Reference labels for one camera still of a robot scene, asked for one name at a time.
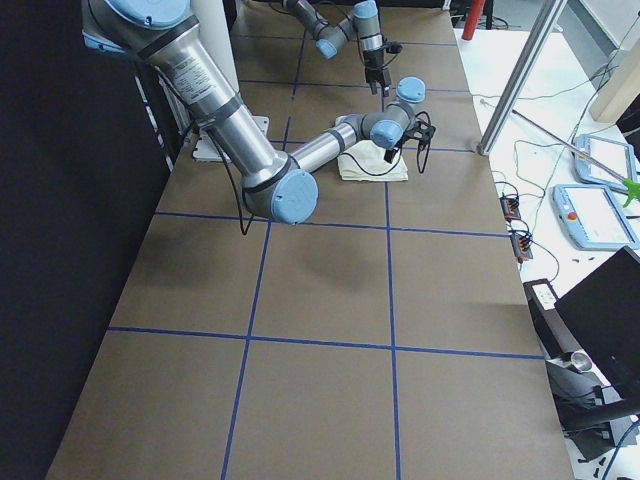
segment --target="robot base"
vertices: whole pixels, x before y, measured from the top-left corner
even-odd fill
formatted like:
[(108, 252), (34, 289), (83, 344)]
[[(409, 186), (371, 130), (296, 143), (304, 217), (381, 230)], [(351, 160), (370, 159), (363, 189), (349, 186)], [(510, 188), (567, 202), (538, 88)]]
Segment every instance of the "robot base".
[[(253, 117), (255, 122), (258, 124), (260, 131), (267, 136), (267, 131), (269, 130), (269, 117), (260, 117), (255, 115)], [(196, 143), (196, 148), (192, 153), (193, 159), (196, 162), (221, 162), (220, 154), (218, 150), (211, 142), (211, 139), (207, 134), (201, 134), (198, 138), (198, 143)]]

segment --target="robotic arm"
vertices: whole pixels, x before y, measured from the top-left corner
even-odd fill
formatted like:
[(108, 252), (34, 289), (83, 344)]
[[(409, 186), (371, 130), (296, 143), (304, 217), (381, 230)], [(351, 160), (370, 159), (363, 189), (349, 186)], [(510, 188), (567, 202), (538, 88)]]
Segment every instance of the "robotic arm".
[(389, 95), (391, 76), (384, 63), (384, 53), (398, 54), (399, 43), (387, 42), (380, 32), (378, 7), (374, 0), (357, 3), (346, 17), (335, 27), (325, 19), (307, 0), (283, 0), (282, 6), (295, 16), (316, 41), (316, 47), (327, 59), (357, 36), (364, 62), (365, 81), (371, 93), (377, 93), (380, 85), (382, 96)]
[(289, 155), (273, 148), (200, 43), (189, 0), (83, 0), (82, 5), (87, 46), (145, 62), (171, 82), (200, 128), (241, 172), (244, 202), (255, 215), (287, 224), (305, 221), (318, 198), (310, 172), (362, 139), (391, 150), (419, 124), (414, 108), (424, 100), (425, 87), (409, 77), (384, 112), (347, 116)]

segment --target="white screen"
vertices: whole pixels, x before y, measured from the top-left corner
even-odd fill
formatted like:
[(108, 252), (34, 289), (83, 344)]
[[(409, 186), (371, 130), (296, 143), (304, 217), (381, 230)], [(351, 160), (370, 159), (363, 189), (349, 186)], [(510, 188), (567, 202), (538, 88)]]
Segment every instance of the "white screen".
[[(600, 163), (605, 164), (623, 177), (627, 178), (629, 176), (627, 149), (623, 145), (592, 138), (589, 141), (589, 153)], [(612, 177), (596, 165), (590, 165), (589, 167), (593, 178), (620, 183), (620, 180)]]
[(598, 243), (629, 243), (616, 211), (601, 188), (567, 188), (569, 200), (587, 239)]

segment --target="computer monitor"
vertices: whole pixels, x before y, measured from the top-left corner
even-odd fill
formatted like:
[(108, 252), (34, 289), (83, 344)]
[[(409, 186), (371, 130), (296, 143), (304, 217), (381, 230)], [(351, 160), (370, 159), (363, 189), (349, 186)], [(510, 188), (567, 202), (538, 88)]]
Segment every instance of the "computer monitor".
[(640, 257), (621, 248), (556, 310), (620, 396), (640, 395)]

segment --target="white cloth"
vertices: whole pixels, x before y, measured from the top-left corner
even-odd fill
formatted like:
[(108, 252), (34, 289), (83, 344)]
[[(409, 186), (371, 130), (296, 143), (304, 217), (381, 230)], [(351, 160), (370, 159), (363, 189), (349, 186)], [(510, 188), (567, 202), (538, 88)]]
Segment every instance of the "white cloth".
[[(338, 156), (338, 169), (343, 180), (366, 180), (369, 182), (402, 182), (409, 179), (407, 175), (407, 165), (404, 163), (402, 155), (397, 154), (391, 164), (384, 161), (383, 148), (378, 147), (371, 140), (363, 140), (349, 148), (345, 153)], [(362, 168), (353, 161), (349, 155), (352, 155)], [(375, 176), (369, 175), (381, 174), (387, 172), (391, 167), (395, 167), (386, 175)]]

